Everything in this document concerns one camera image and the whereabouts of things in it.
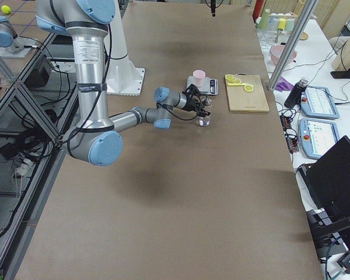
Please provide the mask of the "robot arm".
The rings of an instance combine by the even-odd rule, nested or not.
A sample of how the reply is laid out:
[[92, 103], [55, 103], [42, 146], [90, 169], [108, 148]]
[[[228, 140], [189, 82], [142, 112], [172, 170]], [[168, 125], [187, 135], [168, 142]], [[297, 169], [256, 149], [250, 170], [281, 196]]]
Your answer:
[[155, 108], [135, 107], [109, 116], [106, 82], [111, 55], [105, 53], [104, 39], [113, 38], [110, 23], [121, 18], [117, 1], [37, 1], [36, 18], [41, 29], [72, 37], [81, 115], [61, 145], [73, 158], [107, 166], [122, 152], [121, 131], [141, 123], [167, 130], [174, 108], [193, 111], [198, 117], [210, 115], [201, 92], [191, 84], [181, 93], [157, 88]]
[[[37, 1], [38, 27], [55, 34], [71, 36], [73, 47], [76, 39], [103, 42], [109, 24], [120, 18], [118, 1]], [[6, 16], [0, 16], [0, 47], [11, 47], [19, 42], [19, 36]]]

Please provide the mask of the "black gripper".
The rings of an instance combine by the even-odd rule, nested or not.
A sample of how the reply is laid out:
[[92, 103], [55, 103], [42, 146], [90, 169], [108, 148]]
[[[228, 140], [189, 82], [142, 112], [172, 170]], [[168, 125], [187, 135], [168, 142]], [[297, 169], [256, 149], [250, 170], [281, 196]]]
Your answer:
[[185, 91], [182, 92], [182, 97], [185, 98], [185, 105], [181, 108], [184, 111], [194, 111], [197, 116], [209, 116], [211, 113], [209, 111], [202, 110], [203, 106], [210, 105], [210, 98], [205, 96], [200, 97], [201, 92], [194, 85], [191, 84]]

